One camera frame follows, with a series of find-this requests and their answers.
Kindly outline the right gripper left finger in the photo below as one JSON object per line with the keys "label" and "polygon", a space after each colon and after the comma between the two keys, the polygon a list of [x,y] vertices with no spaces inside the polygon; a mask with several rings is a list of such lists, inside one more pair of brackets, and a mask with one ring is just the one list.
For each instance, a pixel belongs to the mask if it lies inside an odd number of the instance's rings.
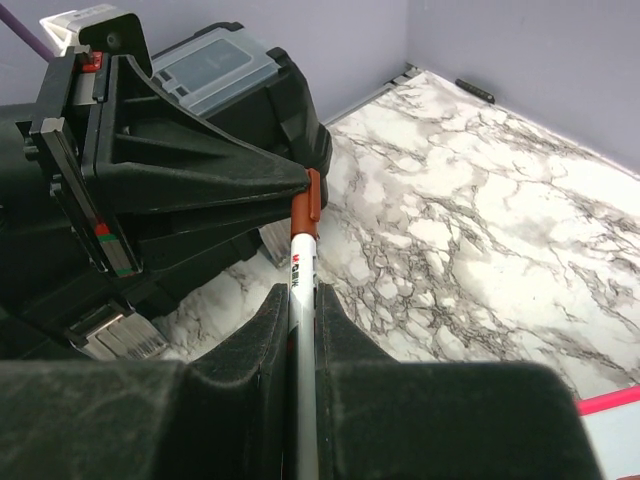
{"label": "right gripper left finger", "polygon": [[5,479],[277,479],[288,291],[180,361],[5,361]]}

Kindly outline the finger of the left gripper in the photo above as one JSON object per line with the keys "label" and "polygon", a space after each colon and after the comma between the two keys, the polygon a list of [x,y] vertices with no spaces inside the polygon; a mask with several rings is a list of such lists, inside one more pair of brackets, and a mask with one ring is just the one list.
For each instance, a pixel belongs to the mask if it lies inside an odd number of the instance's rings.
{"label": "finger of the left gripper", "polygon": [[134,260],[118,277],[172,269],[291,214],[292,192],[124,192],[114,197]]}
{"label": "finger of the left gripper", "polygon": [[159,213],[290,202],[306,169],[241,141],[176,103],[130,55],[109,60],[106,99],[91,109],[83,158],[96,203]]}

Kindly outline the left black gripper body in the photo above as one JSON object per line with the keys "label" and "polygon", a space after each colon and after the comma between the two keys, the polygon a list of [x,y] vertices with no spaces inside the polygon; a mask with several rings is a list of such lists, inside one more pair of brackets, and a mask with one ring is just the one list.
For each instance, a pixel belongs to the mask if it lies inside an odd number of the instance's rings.
{"label": "left black gripper body", "polygon": [[150,323],[116,288],[141,258],[96,188],[115,60],[81,45],[54,59],[36,101],[1,109],[1,346],[146,350]]}

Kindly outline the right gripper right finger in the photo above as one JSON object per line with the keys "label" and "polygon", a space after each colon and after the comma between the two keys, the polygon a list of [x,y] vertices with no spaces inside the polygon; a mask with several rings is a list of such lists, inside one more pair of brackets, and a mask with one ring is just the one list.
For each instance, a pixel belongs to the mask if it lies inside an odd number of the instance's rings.
{"label": "right gripper right finger", "polygon": [[597,479],[574,400],[518,361],[399,362],[317,300],[318,446],[324,479]]}

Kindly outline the red marker cap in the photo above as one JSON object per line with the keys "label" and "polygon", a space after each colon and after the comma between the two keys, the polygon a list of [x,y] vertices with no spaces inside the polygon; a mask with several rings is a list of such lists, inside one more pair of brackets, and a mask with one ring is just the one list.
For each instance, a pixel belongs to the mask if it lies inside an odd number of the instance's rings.
{"label": "red marker cap", "polygon": [[308,189],[292,200],[291,238],[299,234],[317,238],[317,224],[321,217],[321,175],[315,169],[306,171],[310,180]]}

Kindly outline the white whiteboard marker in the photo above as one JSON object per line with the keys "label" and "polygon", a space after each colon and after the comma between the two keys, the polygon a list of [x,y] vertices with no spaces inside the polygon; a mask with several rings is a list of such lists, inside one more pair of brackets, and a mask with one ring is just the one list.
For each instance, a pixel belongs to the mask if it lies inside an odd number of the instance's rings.
{"label": "white whiteboard marker", "polygon": [[289,289],[289,338],[291,340],[291,383],[293,459],[295,479],[317,479],[315,298],[316,240],[307,233],[291,241]]}

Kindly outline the pink framed whiteboard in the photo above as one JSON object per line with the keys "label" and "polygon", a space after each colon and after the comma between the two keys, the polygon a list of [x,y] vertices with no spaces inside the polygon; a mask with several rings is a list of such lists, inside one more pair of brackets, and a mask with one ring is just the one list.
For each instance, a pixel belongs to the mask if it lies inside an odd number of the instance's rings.
{"label": "pink framed whiteboard", "polygon": [[580,400],[583,425],[604,479],[638,479],[639,386]]}

